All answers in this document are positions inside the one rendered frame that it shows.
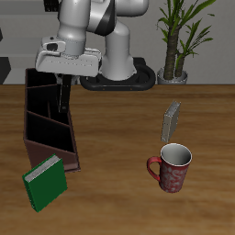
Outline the grey book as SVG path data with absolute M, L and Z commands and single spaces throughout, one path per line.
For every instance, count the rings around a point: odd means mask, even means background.
M 163 115 L 161 141 L 168 142 L 178 122 L 181 103 L 173 101 Z

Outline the green book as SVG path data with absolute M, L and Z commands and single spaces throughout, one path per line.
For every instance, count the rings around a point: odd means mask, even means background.
M 22 175 L 32 208 L 40 212 L 67 189 L 62 159 L 56 154 Z

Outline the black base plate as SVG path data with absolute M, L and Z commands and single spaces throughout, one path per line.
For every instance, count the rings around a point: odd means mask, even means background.
M 90 91 L 145 91 L 155 85 L 155 72 L 146 65 L 141 57 L 134 57 L 134 66 L 137 72 L 129 79 L 123 81 L 112 81 L 102 74 L 96 77 L 81 76 L 80 84 Z

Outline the green pot plant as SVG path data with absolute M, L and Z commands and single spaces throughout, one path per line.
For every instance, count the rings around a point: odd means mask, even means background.
M 167 11 L 161 8 L 163 17 L 158 20 L 158 24 L 162 22 L 166 26 L 166 29 L 162 28 L 162 40 L 167 44 L 167 50 L 164 67 L 157 72 L 158 84 L 186 84 L 188 74 L 183 70 L 185 58 L 189 55 L 195 56 L 194 49 L 197 46 L 212 40 L 207 38 L 210 26 L 196 35 L 201 19 L 191 26 L 187 25 L 199 12 L 216 2 L 205 0 L 199 4 L 198 1 L 185 9 L 185 0 L 167 0 Z

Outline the dark brown desk caddy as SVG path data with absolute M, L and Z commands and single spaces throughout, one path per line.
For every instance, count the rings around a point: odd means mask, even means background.
M 26 69 L 23 140 L 32 168 L 55 153 L 62 159 L 66 173 L 81 170 L 71 113 L 58 111 L 53 73 Z

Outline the red patterned mug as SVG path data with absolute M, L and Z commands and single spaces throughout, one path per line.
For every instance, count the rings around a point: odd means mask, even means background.
M 192 153 L 186 146 L 178 143 L 166 144 L 161 149 L 161 156 L 152 156 L 147 160 L 149 174 L 159 182 L 160 188 L 167 193 L 177 193 L 181 190 Z M 157 162 L 160 173 L 156 174 L 151 165 Z

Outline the black book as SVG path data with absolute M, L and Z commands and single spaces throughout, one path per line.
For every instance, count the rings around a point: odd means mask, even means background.
M 60 113 L 67 113 L 69 108 L 72 77 L 69 74 L 62 76 L 62 83 L 59 85 L 58 106 Z

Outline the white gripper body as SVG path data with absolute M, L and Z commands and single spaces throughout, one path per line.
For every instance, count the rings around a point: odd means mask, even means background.
M 60 52 L 39 49 L 35 68 L 38 72 L 62 73 L 96 77 L 101 61 L 101 52 L 86 48 L 77 59 L 66 58 Z

